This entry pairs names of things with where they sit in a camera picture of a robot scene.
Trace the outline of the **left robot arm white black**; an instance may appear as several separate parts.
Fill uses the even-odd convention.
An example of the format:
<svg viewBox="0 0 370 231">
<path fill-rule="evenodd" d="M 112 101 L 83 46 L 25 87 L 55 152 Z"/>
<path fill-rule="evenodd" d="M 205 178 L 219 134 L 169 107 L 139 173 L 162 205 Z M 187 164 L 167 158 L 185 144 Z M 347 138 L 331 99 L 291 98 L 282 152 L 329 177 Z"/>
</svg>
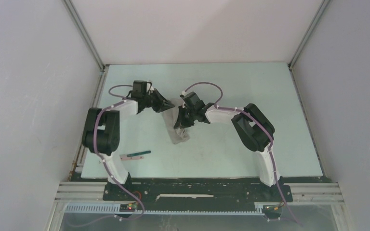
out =
<svg viewBox="0 0 370 231">
<path fill-rule="evenodd" d="M 88 109 L 81 139 L 82 145 L 99 157 L 108 181 L 117 184 L 114 194 L 124 201 L 132 197 L 133 187 L 126 183 L 130 174 L 122 160 L 114 157 L 120 143 L 120 123 L 147 108 L 162 113 L 175 107 L 151 82 L 136 80 L 130 87 L 126 96 L 120 96 L 121 101 L 105 108 Z"/>
</svg>

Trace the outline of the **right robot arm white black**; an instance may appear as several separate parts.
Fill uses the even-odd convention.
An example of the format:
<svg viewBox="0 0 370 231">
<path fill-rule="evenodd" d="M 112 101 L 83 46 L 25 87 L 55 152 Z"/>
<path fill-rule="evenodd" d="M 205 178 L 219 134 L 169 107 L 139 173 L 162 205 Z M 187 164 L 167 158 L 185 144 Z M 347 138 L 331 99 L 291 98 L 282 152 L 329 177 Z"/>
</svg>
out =
<svg viewBox="0 0 370 231">
<path fill-rule="evenodd" d="M 179 106 L 173 128 L 189 128 L 195 121 L 233 125 L 243 145 L 258 154 L 259 179 L 264 184 L 261 187 L 262 197 L 267 201 L 278 198 L 280 188 L 276 183 L 279 176 L 271 154 L 275 128 L 260 109 L 252 103 L 243 108 L 205 104 L 195 92 L 184 93 L 181 98 L 183 105 Z"/>
</svg>

